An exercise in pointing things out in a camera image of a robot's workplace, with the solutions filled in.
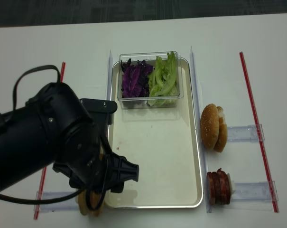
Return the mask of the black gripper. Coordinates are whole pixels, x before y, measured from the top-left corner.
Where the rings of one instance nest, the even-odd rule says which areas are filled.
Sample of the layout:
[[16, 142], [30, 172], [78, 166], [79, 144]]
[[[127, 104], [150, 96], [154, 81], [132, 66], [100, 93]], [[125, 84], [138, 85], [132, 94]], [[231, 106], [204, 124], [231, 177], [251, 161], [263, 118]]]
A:
[[72, 188], [87, 186], [91, 191], [110, 190], [121, 193], [124, 182], [139, 180], [139, 166], [129, 162], [124, 156], [115, 154], [104, 134], [100, 134], [98, 145], [88, 150], [89, 160], [84, 156], [72, 159], [70, 163], [54, 162], [53, 170], [69, 178]]

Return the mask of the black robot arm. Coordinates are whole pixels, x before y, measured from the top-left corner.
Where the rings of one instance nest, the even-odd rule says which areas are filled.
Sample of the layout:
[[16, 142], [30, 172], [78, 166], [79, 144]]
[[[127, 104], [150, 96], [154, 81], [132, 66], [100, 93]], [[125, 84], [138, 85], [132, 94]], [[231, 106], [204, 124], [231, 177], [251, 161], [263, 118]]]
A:
[[123, 191], [139, 167], [115, 154], [106, 138], [114, 101], [80, 100], [64, 83], [44, 86], [26, 105], [0, 114], [0, 191], [52, 164], [79, 189]]

